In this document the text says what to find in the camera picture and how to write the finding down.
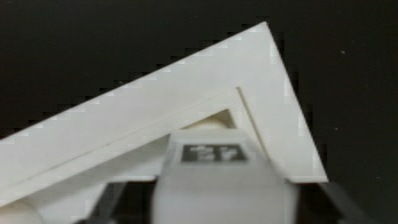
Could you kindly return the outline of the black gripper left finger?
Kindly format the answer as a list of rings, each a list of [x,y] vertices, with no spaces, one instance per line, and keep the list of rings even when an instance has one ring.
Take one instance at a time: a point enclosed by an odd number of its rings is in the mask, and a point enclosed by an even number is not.
[[[111,182],[89,216],[73,224],[152,224],[155,181]]]

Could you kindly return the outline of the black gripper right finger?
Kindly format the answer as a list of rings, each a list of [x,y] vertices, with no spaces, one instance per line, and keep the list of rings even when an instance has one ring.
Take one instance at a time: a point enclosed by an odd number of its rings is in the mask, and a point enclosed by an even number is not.
[[[381,224],[336,182],[301,184],[295,224]]]

